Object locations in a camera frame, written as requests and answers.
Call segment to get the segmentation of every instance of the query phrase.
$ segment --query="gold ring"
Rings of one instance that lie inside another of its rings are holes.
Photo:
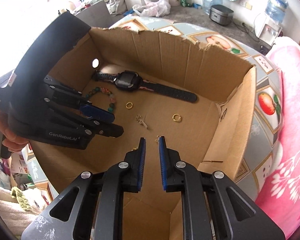
[[[128,103],[126,104],[126,108],[127,108],[127,109],[131,109],[132,107],[133,107],[133,103],[128,102]]]
[[[181,122],[181,115],[180,114],[174,114],[172,116],[172,120],[175,122]]]

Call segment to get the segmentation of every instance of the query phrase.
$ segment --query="beaded bracelet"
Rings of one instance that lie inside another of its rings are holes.
[[[86,98],[90,98],[91,96],[93,96],[95,93],[101,91],[103,94],[107,94],[110,97],[110,104],[109,104],[109,108],[108,108],[108,112],[112,113],[115,107],[115,98],[114,95],[112,94],[112,92],[109,89],[106,88],[102,88],[102,87],[96,87],[94,89],[92,89],[88,94],[86,94]]]

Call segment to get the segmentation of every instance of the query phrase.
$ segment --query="pink blanket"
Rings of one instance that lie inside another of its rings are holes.
[[[282,71],[284,123],[272,171],[256,204],[284,231],[300,225],[300,47],[283,37],[267,55]]]

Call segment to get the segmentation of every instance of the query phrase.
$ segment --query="watch screen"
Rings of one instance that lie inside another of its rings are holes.
[[[135,73],[123,72],[120,77],[116,80],[117,85],[128,87],[131,85],[132,79],[134,78]]]

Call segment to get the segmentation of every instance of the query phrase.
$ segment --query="cardboard box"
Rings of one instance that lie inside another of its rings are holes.
[[[16,173],[28,174],[29,173],[27,164],[26,164],[21,152],[12,153],[10,171],[12,174],[16,174]]]
[[[29,49],[27,57],[30,52],[44,53],[35,51],[37,45]],[[192,91],[198,100],[191,104],[95,82],[91,80],[95,58],[100,61],[100,71],[134,70],[145,79]],[[255,101],[256,70],[248,61],[218,46],[195,45],[167,33],[92,28],[55,64],[50,75],[84,95],[96,86],[111,90],[117,99],[115,123],[125,130],[119,138],[96,135],[85,151],[31,141],[40,166],[58,192],[83,171],[106,171],[137,147],[140,137],[146,138],[142,191],[124,195],[124,240],[183,237],[180,193],[165,193],[162,189],[157,135],[164,135],[167,146],[199,170],[221,170],[235,178],[248,141]],[[90,100],[108,108],[109,98],[104,94]],[[133,102],[132,109],[126,109],[127,102]],[[172,120],[175,113],[182,116],[182,122]],[[136,122],[136,115],[143,117],[148,130]]]

